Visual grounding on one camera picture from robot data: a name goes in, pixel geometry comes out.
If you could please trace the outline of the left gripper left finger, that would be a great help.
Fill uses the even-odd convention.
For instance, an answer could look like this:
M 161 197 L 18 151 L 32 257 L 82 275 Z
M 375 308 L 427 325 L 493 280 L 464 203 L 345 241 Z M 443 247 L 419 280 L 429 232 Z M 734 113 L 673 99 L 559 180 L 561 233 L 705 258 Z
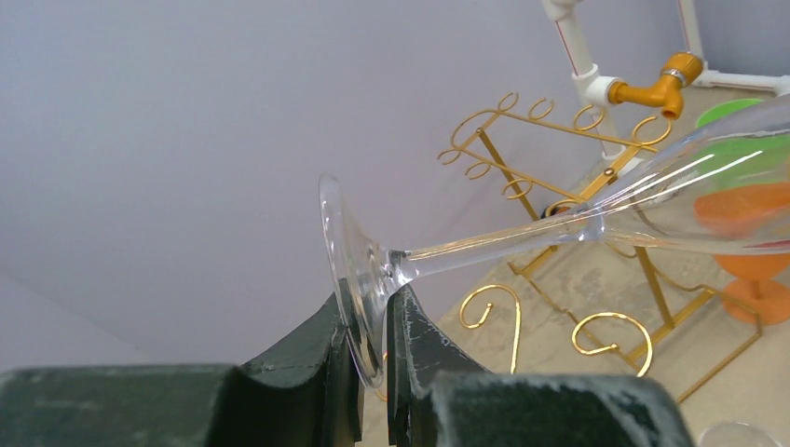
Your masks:
M 352 446 L 362 391 L 335 299 L 243 364 L 1 376 L 5 446 Z

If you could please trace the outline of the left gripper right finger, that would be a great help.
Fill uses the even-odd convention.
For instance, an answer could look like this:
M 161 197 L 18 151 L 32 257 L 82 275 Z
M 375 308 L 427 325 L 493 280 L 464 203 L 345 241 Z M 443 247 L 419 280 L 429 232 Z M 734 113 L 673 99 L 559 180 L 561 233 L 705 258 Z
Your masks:
M 394 446 L 692 446 L 657 382 L 618 374 L 501 374 L 424 313 L 413 289 L 388 301 L 388 442 Z

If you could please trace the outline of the gold swirl wine glass rack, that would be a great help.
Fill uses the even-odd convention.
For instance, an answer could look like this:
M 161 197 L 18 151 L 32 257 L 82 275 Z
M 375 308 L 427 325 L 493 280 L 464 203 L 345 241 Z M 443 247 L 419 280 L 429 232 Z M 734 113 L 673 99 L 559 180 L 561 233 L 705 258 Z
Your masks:
M 653 340 L 638 320 L 618 312 L 598 312 L 577 318 L 540 290 L 523 298 L 514 288 L 491 283 L 472 291 L 457 309 L 455 322 L 462 331 L 484 332 L 481 345 L 473 349 L 485 365 L 455 343 L 445 329 L 437 326 L 425 313 L 411 290 L 393 301 L 402 306 L 405 340 L 412 344 L 403 354 L 391 348 L 390 362 L 404 359 L 413 367 L 417 381 L 425 387 L 440 372 L 457 373 L 579 373 L 578 360 L 611 354 L 621 359 L 632 374 L 647 374 L 653 359 Z M 618 327 L 640 336 L 647 343 L 643 361 L 628 360 L 620 344 L 608 343 L 589 332 L 587 326 L 598 320 L 612 321 Z

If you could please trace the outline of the clear wine glass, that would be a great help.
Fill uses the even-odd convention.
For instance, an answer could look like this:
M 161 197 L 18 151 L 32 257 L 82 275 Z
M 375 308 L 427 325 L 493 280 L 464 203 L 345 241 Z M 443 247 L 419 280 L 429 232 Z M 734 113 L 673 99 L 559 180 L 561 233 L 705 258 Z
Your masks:
M 320 216 L 335 297 L 357 372 L 368 388 L 384 376 L 389 299 L 413 280 L 511 254 L 579 242 L 614 242 L 721 255 L 784 254 L 789 210 L 754 236 L 701 226 L 696 199 L 758 183 L 789 182 L 789 99 L 779 96 L 695 129 L 566 212 L 520 227 L 398 251 L 355 222 L 332 175 L 320 178 Z

